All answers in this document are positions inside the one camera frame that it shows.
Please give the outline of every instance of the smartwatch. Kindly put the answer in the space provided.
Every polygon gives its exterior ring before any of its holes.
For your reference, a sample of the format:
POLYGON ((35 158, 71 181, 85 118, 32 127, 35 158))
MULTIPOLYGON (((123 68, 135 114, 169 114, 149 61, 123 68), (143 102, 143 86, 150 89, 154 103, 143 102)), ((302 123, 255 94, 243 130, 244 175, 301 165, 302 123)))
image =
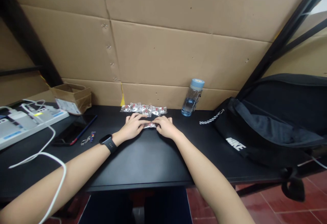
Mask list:
POLYGON ((111 134, 108 134, 108 135, 105 135, 104 137, 102 137, 100 139, 99 143, 102 144, 102 145, 106 145, 111 154, 113 154, 117 150, 117 146, 112 141, 112 135, 111 134))

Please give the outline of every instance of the clear plastic bottle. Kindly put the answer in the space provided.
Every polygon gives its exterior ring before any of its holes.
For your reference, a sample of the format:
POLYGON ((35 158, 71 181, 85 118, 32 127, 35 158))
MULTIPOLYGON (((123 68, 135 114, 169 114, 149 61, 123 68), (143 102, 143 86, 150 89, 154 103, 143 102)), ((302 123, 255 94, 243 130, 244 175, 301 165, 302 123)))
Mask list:
POLYGON ((183 107, 182 114, 186 117, 191 116, 192 112, 195 110, 199 98, 201 97, 202 89, 204 86, 204 81, 201 79, 192 79, 190 88, 187 92, 183 107))

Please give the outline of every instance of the forearm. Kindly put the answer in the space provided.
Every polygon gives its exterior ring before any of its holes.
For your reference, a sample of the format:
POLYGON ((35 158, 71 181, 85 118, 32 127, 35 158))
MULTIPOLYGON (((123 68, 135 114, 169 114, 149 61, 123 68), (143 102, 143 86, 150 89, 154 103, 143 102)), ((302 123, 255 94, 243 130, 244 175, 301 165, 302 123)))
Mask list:
MULTIPOLYGON (((99 144, 66 163, 66 178, 49 216, 82 188, 109 155, 109 149, 99 144)), ((39 223, 51 204, 62 174, 60 167, 19 195, 0 211, 0 223, 39 223)))
POLYGON ((182 133, 174 141, 203 198, 219 223, 254 223, 224 175, 182 133))

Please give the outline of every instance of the black bag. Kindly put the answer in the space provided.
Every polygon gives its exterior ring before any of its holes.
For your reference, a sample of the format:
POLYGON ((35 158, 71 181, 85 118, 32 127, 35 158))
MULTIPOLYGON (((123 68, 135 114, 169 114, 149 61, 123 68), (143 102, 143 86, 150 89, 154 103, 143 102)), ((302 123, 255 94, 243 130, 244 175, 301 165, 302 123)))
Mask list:
POLYGON ((311 156, 326 154, 326 106, 327 78, 277 74, 255 82, 239 99, 225 100, 215 110, 215 117, 200 124, 213 122, 243 157, 267 167, 288 169, 291 185, 283 184, 283 192, 304 201, 296 169, 311 156))

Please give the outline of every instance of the wrapped candy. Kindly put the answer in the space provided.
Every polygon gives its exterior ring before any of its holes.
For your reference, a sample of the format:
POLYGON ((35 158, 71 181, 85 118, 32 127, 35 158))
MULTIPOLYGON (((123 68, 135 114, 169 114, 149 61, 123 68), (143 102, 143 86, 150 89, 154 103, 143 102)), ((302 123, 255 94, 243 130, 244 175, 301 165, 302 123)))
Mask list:
POLYGON ((160 115, 159 107, 150 106, 150 110, 151 110, 152 114, 154 114, 156 116, 160 115))
POLYGON ((143 129, 147 129, 147 128, 156 128, 156 124, 153 122, 150 122, 148 124, 144 124, 144 128, 143 129))
POLYGON ((131 112, 138 112, 140 110, 141 103, 140 102, 138 102, 138 103, 130 103, 129 107, 130 107, 130 111, 131 112))
POLYGON ((142 113, 145 109, 149 109, 148 105, 141 105, 139 112, 142 113))
POLYGON ((121 111, 121 112, 130 112, 130 107, 129 107, 129 105, 122 106, 122 108, 121 108, 120 111, 121 111))
POLYGON ((151 117, 152 113, 150 109, 145 109, 142 111, 142 114, 145 114, 147 117, 151 117))
POLYGON ((166 114, 167 113, 167 107, 159 108, 159 114, 166 114))

